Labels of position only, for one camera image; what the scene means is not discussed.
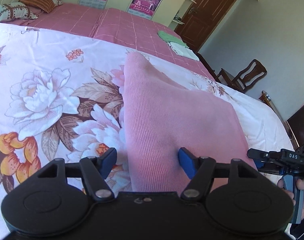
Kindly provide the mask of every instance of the door frame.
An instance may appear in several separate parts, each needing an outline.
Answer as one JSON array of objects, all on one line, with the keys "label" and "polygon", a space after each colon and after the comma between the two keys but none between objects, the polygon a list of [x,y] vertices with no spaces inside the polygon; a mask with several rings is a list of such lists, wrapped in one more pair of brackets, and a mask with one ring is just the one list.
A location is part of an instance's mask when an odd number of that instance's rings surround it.
[{"label": "door frame", "polygon": [[[224,15],[221,17],[221,19],[218,21],[218,23],[216,24],[216,26],[211,30],[211,32],[210,32],[210,34],[205,38],[205,40],[202,42],[202,44],[201,44],[201,46],[196,50],[196,52],[198,52],[201,48],[202,48],[202,46],[204,45],[204,43],[207,41],[207,39],[211,36],[211,34],[214,32],[214,30],[217,28],[217,26],[219,25],[219,23],[223,20],[223,18],[226,16],[226,14],[230,11],[230,9],[231,9],[231,7],[235,4],[235,2],[236,2],[237,0],[233,0],[233,2],[231,3],[231,5],[229,6],[229,8],[226,10],[226,12],[224,13]],[[187,14],[188,14],[188,12],[189,12],[189,10],[193,7],[193,6],[195,6],[195,4],[194,3],[192,3],[190,6],[189,6],[189,8],[187,9],[187,11],[185,12],[185,14],[183,15],[183,17],[184,16],[186,16]],[[175,29],[174,29],[174,32],[176,33],[176,29],[179,27],[179,25],[177,25],[176,27],[175,27]]]}]

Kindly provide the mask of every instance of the shelf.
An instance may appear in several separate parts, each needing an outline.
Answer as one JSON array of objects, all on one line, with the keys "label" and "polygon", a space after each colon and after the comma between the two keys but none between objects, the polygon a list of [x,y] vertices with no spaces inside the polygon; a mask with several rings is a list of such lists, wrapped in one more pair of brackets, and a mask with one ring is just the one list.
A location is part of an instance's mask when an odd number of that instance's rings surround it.
[{"label": "shelf", "polygon": [[185,23],[183,23],[183,22],[181,22],[181,21],[176,21],[176,20],[172,20],[172,21],[175,22],[175,23],[178,23],[178,24],[180,24],[180,25],[185,24]]},{"label": "shelf", "polygon": [[190,1],[192,1],[193,3],[196,3],[196,1],[194,1],[194,0],[190,0]]}]

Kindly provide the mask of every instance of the green cloth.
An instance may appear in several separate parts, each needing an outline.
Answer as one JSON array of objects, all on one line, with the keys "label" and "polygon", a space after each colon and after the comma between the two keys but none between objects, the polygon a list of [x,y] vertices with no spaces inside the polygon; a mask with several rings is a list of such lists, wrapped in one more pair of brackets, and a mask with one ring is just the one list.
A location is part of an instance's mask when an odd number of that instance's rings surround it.
[{"label": "green cloth", "polygon": [[166,43],[168,42],[175,42],[177,44],[180,44],[186,48],[188,48],[188,46],[186,45],[186,43],[184,43],[181,39],[174,37],[173,35],[170,35],[164,31],[158,31],[157,35],[159,35],[159,37],[164,40]]}]

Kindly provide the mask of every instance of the folded cloth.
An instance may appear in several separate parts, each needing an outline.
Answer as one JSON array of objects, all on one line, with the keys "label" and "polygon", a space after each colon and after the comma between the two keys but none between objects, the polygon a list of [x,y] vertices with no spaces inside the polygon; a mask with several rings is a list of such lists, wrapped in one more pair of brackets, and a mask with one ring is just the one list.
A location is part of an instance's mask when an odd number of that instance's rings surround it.
[{"label": "folded cloth", "polygon": [[162,40],[164,40],[166,43],[168,43],[168,42],[171,41],[171,42],[175,42],[177,44],[181,44],[185,48],[188,48],[188,46],[186,45],[186,43],[184,43],[181,39],[179,39],[177,37],[174,37],[173,35],[168,34],[168,33],[164,32],[164,31],[158,31],[157,35],[159,35],[159,37]]},{"label": "folded cloth", "polygon": [[186,48],[178,43],[175,42],[168,42],[168,45],[171,47],[171,49],[179,56],[187,57],[196,61],[200,61],[197,55],[194,54],[191,49]]},{"label": "folded cloth", "polygon": [[[134,191],[182,192],[189,179],[179,165],[180,147],[220,163],[240,158],[255,168],[230,103],[207,91],[187,90],[139,52],[127,56],[124,76],[125,139]],[[222,181],[215,180],[214,187],[219,185]]]}]

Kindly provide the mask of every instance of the bed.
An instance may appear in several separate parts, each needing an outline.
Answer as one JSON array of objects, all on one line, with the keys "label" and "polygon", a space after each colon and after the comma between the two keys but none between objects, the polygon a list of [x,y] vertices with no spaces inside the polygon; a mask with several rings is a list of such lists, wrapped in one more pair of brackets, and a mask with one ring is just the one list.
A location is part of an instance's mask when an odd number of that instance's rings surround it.
[{"label": "bed", "polygon": [[[82,25],[86,31],[75,35]],[[136,50],[179,86],[206,91],[232,105],[247,149],[292,149],[268,106],[216,83],[201,63],[177,59],[157,39],[159,29],[168,30],[118,10],[69,4],[28,26],[0,24],[0,205],[8,192],[50,160],[78,162],[109,147],[118,150],[118,160],[108,185],[116,194],[132,190],[123,97],[124,66]],[[223,118],[222,109],[215,110],[217,119]],[[217,138],[215,143],[224,142],[226,135]],[[80,180],[68,183],[82,190]],[[0,239],[7,233],[0,213]]]},{"label": "bed", "polygon": [[64,3],[49,14],[41,13],[38,19],[30,21],[27,26],[91,37],[137,49],[214,80],[201,62],[176,55],[157,35],[158,31],[165,31],[179,37],[174,31],[114,8],[99,10]]}]

